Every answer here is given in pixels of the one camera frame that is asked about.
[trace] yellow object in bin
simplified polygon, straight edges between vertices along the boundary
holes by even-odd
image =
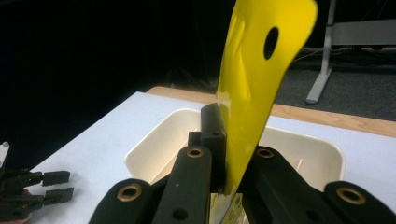
[[[227,133],[225,194],[234,196],[281,80],[317,17],[314,0],[237,0],[217,101]]]

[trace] gray metal leg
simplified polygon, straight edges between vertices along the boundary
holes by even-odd
[[[329,7],[329,17],[327,19],[326,34],[324,37],[322,66],[314,86],[305,99],[305,102],[309,105],[315,105],[318,103],[319,97],[323,92],[324,86],[326,85],[327,79],[329,78],[330,72],[332,71],[332,68],[329,66],[329,59],[332,50],[332,26],[334,21],[335,4],[336,0],[331,0]]]

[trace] wooden table edge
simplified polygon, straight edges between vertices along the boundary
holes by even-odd
[[[216,102],[214,94],[198,91],[184,91],[161,86],[153,87],[148,90],[147,93],[202,104],[212,104]],[[369,119],[289,105],[273,105],[271,115],[285,119],[296,119],[359,132],[396,137],[396,122],[388,120]]]

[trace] white tray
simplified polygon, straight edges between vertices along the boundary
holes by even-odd
[[[169,174],[178,151],[187,145],[189,132],[199,131],[200,122],[200,112],[189,109],[164,119],[126,155],[125,165],[132,177],[152,184]],[[318,190],[343,178],[343,153],[322,139],[266,127],[259,145],[279,151]]]

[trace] brass ring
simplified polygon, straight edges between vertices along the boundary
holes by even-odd
[[[364,197],[364,195],[362,195],[360,192],[358,192],[355,189],[341,187],[338,188],[336,192],[342,200],[348,203],[353,203],[356,205],[362,205],[366,203],[366,197]],[[356,197],[356,199],[349,197],[346,193],[352,193]]]
[[[130,184],[119,190],[117,199],[128,203],[137,199],[142,194],[142,187],[138,184]]]
[[[187,155],[191,158],[198,158],[204,156],[204,152],[200,148],[192,148],[187,151]]]
[[[274,152],[272,152],[271,150],[268,150],[266,148],[260,148],[256,151],[256,154],[260,157],[263,157],[265,159],[269,159],[274,157]]]

